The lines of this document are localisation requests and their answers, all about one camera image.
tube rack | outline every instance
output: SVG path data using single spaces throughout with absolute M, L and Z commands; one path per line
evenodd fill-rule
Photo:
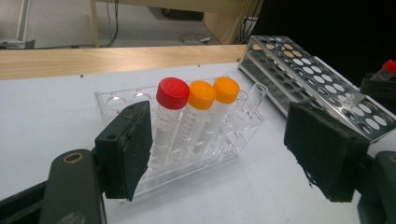
M 238 68 L 268 88 L 285 116 L 290 101 L 308 103 L 371 142 L 396 128 L 395 116 L 386 108 L 287 36 L 252 36 Z
M 211 78 L 206 79 L 205 81 L 213 84 L 214 80 L 214 78 Z M 108 92 L 97 91 L 95 93 L 95 97 L 99 104 L 105 125 L 113 120 L 121 112 L 121 110 L 125 108 L 125 106 L 141 101 L 149 101 L 151 108 L 151 122 L 153 125 L 153 121 L 155 120 L 155 111 L 158 106 L 155 97 L 156 91 L 157 86 L 134 90 Z M 183 111 L 180 113 L 178 124 L 180 123 L 182 116 Z M 171 166 L 164 166 L 162 171 L 159 173 L 154 172 L 154 170 L 149 167 L 146 173 L 140 179 L 134 196 L 138 197 L 140 195 L 146 194 L 152 190 L 180 179 L 183 176 L 194 174 L 195 172 L 203 170 L 207 167 L 214 166 L 223 161 L 237 157 L 242 149 L 246 146 L 249 139 L 263 124 L 264 117 L 259 111 L 256 111 L 256 113 L 254 113 L 249 120 L 237 122 L 237 119 L 235 119 L 236 116 L 237 114 L 235 114 L 234 111 L 228 111 L 227 115 L 221 121 L 218 130 L 210 139 L 204 153 L 199 159 L 191 160 L 189 157 L 187 157 L 179 167 L 175 168 Z M 202 142 L 193 143 L 191 146 L 185 149 L 189 152 L 200 144 L 202 144 Z

clear plastic tube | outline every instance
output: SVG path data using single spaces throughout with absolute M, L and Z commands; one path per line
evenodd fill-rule
M 227 113 L 228 107 L 229 105 L 216 101 L 212 108 L 210 108 L 210 111 L 208 112 L 209 119 L 205 122 L 204 128 L 198 137 L 197 146 L 192 151 L 194 154 L 200 155 L 204 152 L 213 133 L 218 129 L 221 119 Z
M 187 152 L 187 147 L 191 144 L 192 138 L 202 122 L 206 110 L 199 110 L 191 105 L 187 105 L 184 110 L 183 118 L 177 132 L 175 143 L 172 149 L 170 163 L 180 164 Z
M 151 167 L 158 169 L 165 162 L 181 110 L 169 110 L 158 106 L 154 124 L 154 142 L 151 153 Z
M 236 96 L 235 102 L 233 102 L 228 108 L 228 116 L 224 120 L 224 124 L 228 127 L 233 127 L 234 116 L 243 108 L 245 102 L 248 100 L 248 93 L 244 90 L 240 90 L 238 96 Z
M 175 77 L 163 79 L 157 90 L 159 103 L 153 127 L 154 142 L 151 150 L 151 172 L 158 172 L 164 165 L 172 143 L 181 109 L 190 94 L 189 86 Z
M 268 89 L 261 83 L 254 83 L 250 92 L 247 95 L 247 102 L 244 104 L 243 108 L 238 113 L 238 118 L 240 122 L 251 120 L 253 114 L 256 113 L 257 108 L 262 103 L 262 100 L 268 93 Z
M 169 165 L 178 166 L 183 162 L 192 138 L 215 99 L 216 91 L 209 83 L 204 81 L 191 83 L 189 100 L 177 130 Z
M 212 135 L 219 128 L 221 120 L 227 113 L 229 105 L 235 101 L 240 91 L 238 83 L 229 77 L 217 78 L 214 88 L 216 90 L 216 101 L 208 112 L 208 119 L 198 137 L 197 146 L 192 151 L 193 157 L 204 152 Z

stainless steel rack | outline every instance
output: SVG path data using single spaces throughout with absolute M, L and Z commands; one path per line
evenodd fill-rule
M 289 103 L 326 110 L 372 142 L 396 128 L 395 116 L 287 36 L 254 35 L 238 68 L 264 84 L 287 116 Z

white surface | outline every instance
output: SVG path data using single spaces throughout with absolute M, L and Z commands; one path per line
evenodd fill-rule
M 95 91 L 152 86 L 164 77 L 223 75 L 245 90 L 252 85 L 236 63 L 0 81 L 0 200 L 44 181 L 58 155 L 93 148 L 105 128 Z M 359 193 L 352 203 L 331 203 L 317 187 L 309 187 L 283 145 L 283 114 L 269 98 L 261 110 L 266 121 L 239 158 L 132 203 L 105 200 L 108 223 L 359 223 Z M 391 146 L 390 141 L 378 145 Z

red cap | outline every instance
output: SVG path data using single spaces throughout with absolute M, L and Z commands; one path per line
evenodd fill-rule
M 157 90 L 158 103 L 172 110 L 183 108 L 189 99 L 190 88 L 186 82 L 175 77 L 161 80 Z
M 388 72 L 393 73 L 393 75 L 396 75 L 396 61 L 394 60 L 388 60 L 385 62 L 382 67 L 387 70 Z

